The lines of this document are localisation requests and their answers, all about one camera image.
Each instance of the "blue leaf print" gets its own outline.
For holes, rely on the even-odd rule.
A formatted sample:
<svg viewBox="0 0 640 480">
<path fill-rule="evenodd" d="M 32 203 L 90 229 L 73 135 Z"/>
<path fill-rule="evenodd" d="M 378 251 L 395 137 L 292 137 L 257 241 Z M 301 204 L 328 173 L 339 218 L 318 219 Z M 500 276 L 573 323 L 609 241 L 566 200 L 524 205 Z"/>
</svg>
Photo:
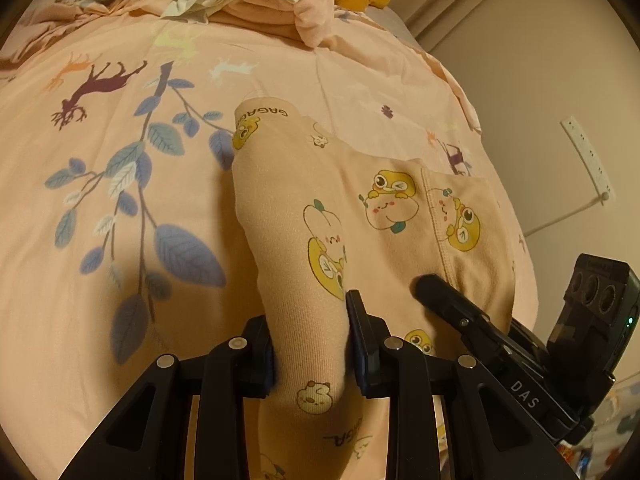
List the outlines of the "blue leaf print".
<svg viewBox="0 0 640 480">
<path fill-rule="evenodd" d="M 138 214 L 138 202 L 129 193 L 123 191 L 118 197 L 118 209 L 127 216 Z"/>
<path fill-rule="evenodd" d="M 169 79 L 166 82 L 171 88 L 194 88 L 194 84 L 186 79 Z"/>
<path fill-rule="evenodd" d="M 169 280 L 160 272 L 148 272 L 146 274 L 146 288 L 152 298 L 156 300 L 168 300 L 171 297 L 172 287 Z"/>
<path fill-rule="evenodd" d="M 56 227 L 55 245 L 62 249 L 69 245 L 76 232 L 76 210 L 65 211 Z"/>
<path fill-rule="evenodd" d="M 91 249 L 80 262 L 80 274 L 91 274 L 95 272 L 104 258 L 104 249 L 95 247 Z"/>
<path fill-rule="evenodd" d="M 207 121 L 217 121 L 222 119 L 222 112 L 207 112 L 203 115 Z"/>
<path fill-rule="evenodd" d="M 124 300 L 116 311 L 111 324 L 111 353 L 119 365 L 123 365 L 140 348 L 145 340 L 149 324 L 145 300 L 133 294 Z"/>
<path fill-rule="evenodd" d="M 234 161 L 234 146 L 231 143 L 231 135 L 226 130 L 211 134 L 209 149 L 223 170 L 231 169 L 231 163 Z"/>
<path fill-rule="evenodd" d="M 69 169 L 73 174 L 82 175 L 86 171 L 86 164 L 79 158 L 70 158 Z"/>
<path fill-rule="evenodd" d="M 65 184 L 68 184 L 73 179 L 73 174 L 67 168 L 65 168 L 64 170 L 56 171 L 56 173 L 45 180 L 44 186 L 47 189 L 57 189 L 64 186 Z"/>
<path fill-rule="evenodd" d="M 151 157 L 146 153 L 140 155 L 140 158 L 136 161 L 136 180 L 142 189 L 145 189 L 149 183 L 152 168 Z"/>
<path fill-rule="evenodd" d="M 181 112 L 179 114 L 175 114 L 174 118 L 171 119 L 173 124 L 183 124 L 189 118 L 189 114 L 187 112 Z"/>
<path fill-rule="evenodd" d="M 196 285 L 226 285 L 225 273 L 216 257 L 190 232 L 177 225 L 159 225 L 154 245 L 158 259 L 176 278 Z"/>
<path fill-rule="evenodd" d="M 153 112 L 158 105 L 160 104 L 160 96 L 159 95 L 151 95 L 144 99 L 136 108 L 136 111 L 133 112 L 134 116 L 139 115 L 147 115 L 150 112 Z"/>
<path fill-rule="evenodd" d="M 198 130 L 200 129 L 200 123 L 192 117 L 192 118 L 189 118 L 182 125 L 182 127 L 184 128 L 184 132 L 187 134 L 187 136 L 195 137 L 196 134 L 198 133 Z"/>
<path fill-rule="evenodd" d="M 151 145 L 167 155 L 184 155 L 184 146 L 178 130 L 170 124 L 151 123 L 146 138 Z"/>
<path fill-rule="evenodd" d="M 118 150 L 107 162 L 107 169 L 104 170 L 104 176 L 107 178 L 113 178 L 113 176 L 127 164 L 138 160 L 144 151 L 145 143 L 140 140 L 132 142 L 129 146 L 125 146 L 121 150 Z"/>
</svg>

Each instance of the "white power strip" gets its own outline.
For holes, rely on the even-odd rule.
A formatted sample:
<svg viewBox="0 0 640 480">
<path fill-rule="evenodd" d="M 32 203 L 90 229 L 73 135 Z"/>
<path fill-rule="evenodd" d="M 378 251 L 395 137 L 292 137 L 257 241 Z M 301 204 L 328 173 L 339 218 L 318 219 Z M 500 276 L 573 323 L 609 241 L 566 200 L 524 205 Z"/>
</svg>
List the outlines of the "white power strip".
<svg viewBox="0 0 640 480">
<path fill-rule="evenodd" d="M 560 124 L 562 124 L 566 134 L 574 144 L 575 149 L 578 150 L 580 158 L 584 162 L 584 166 L 587 168 L 587 172 L 591 180 L 593 180 L 593 185 L 596 187 L 596 191 L 600 195 L 603 203 L 604 201 L 610 202 L 614 200 L 615 195 L 607 172 L 604 171 L 598 154 L 593 149 L 593 146 L 589 142 L 580 124 L 578 124 L 578 121 L 575 120 L 575 117 L 571 116 L 560 121 Z"/>
</svg>

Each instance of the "camera lens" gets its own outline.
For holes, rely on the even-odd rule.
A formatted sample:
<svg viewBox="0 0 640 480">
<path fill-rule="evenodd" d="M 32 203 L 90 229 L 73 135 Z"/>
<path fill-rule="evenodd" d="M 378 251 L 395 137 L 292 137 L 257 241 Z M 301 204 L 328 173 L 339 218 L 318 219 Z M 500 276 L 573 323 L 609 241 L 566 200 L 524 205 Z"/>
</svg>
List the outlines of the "camera lens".
<svg viewBox="0 0 640 480">
<path fill-rule="evenodd" d="M 613 285 L 609 285 L 602 291 L 602 297 L 600 298 L 600 311 L 606 314 L 613 306 L 613 301 L 616 299 L 616 288 Z"/>
<path fill-rule="evenodd" d="M 582 273 L 578 272 L 571 280 L 571 292 L 578 292 L 580 286 L 582 285 Z"/>
<path fill-rule="evenodd" d="M 591 276 L 587 280 L 587 287 L 584 291 L 584 303 L 590 304 L 598 293 L 598 287 L 600 286 L 600 280 L 597 276 Z"/>
</svg>

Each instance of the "yellow duck print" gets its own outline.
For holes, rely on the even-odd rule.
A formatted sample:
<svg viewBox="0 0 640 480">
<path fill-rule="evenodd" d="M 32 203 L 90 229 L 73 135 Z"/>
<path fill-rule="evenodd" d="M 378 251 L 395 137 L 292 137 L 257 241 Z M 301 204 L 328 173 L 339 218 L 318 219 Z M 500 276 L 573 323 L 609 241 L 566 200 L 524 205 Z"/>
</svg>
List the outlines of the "yellow duck print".
<svg viewBox="0 0 640 480">
<path fill-rule="evenodd" d="M 242 148 L 251 134 L 258 129 L 259 122 L 260 117 L 252 116 L 244 118 L 238 123 L 238 127 L 231 139 L 236 150 Z"/>
<path fill-rule="evenodd" d="M 399 171 L 381 170 L 373 178 L 373 187 L 369 198 L 375 198 L 381 194 L 395 194 L 396 198 L 409 198 L 415 195 L 415 182 L 411 175 Z"/>
<path fill-rule="evenodd" d="M 411 332 L 404 336 L 404 340 L 414 346 L 417 346 L 425 355 L 430 355 L 433 351 L 433 342 L 431 342 L 431 338 L 420 328 L 411 330 Z"/>
<path fill-rule="evenodd" d="M 344 234 L 338 217 L 314 200 L 303 211 L 306 227 L 312 234 L 307 245 L 309 265 L 318 283 L 339 300 L 344 300 Z"/>
<path fill-rule="evenodd" d="M 452 247 L 459 251 L 470 251 L 480 239 L 480 220 L 470 207 L 466 207 L 459 198 L 453 199 L 456 209 L 456 223 L 447 227 L 447 239 Z"/>
</svg>

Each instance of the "black mechanical device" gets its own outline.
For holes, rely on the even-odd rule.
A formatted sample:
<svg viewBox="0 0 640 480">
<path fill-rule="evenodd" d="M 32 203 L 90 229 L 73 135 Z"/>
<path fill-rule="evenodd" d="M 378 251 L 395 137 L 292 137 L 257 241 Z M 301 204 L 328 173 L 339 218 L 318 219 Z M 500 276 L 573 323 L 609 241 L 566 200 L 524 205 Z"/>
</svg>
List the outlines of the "black mechanical device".
<svg viewBox="0 0 640 480">
<path fill-rule="evenodd" d="M 366 313 L 359 292 L 350 290 L 356 381 L 363 396 L 390 398 L 386 480 L 440 478 L 435 414 L 425 402 L 434 395 L 443 400 L 454 480 L 574 480 L 555 444 L 578 442 L 591 427 L 590 415 L 613 384 L 611 372 L 635 326 L 639 292 L 627 264 L 582 254 L 545 347 L 517 322 L 505 336 L 444 280 L 421 276 L 416 299 L 455 327 L 468 349 L 450 361 L 392 336 L 382 318 Z M 600 351 L 588 353 L 590 344 L 599 344 Z M 571 359 L 586 364 L 580 361 L 560 378 Z M 242 336 L 206 356 L 181 362 L 162 355 L 89 437 L 61 480 L 182 480 L 194 395 L 200 396 L 195 480 L 249 480 L 242 398 L 264 398 L 275 379 L 264 316 L 250 319 Z M 416 426 L 431 431 L 418 437 Z"/>
</svg>

